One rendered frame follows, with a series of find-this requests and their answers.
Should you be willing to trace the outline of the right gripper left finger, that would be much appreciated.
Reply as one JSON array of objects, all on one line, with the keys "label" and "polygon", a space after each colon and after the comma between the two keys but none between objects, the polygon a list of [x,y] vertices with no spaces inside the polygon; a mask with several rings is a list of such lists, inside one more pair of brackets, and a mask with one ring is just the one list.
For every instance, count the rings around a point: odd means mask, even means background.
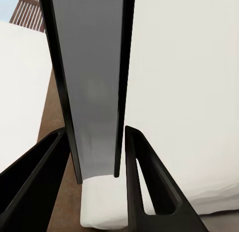
[{"label": "right gripper left finger", "polygon": [[61,127],[0,173],[0,232],[47,232],[70,153]]}]

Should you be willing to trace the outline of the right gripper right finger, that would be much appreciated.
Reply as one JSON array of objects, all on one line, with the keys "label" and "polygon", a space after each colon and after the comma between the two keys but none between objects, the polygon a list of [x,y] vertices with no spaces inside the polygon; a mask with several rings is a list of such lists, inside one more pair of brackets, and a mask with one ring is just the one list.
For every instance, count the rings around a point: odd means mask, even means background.
[{"label": "right gripper right finger", "polygon": [[[209,232],[144,134],[125,126],[128,232]],[[155,215],[144,212],[137,163]]]}]

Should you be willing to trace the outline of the hardback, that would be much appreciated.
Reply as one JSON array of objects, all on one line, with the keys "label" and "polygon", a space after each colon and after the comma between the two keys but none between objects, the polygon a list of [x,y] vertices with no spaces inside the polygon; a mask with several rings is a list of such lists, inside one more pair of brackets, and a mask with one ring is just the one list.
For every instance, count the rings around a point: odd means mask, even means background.
[{"label": "hardback", "polygon": [[135,0],[39,0],[78,185],[120,176]]}]

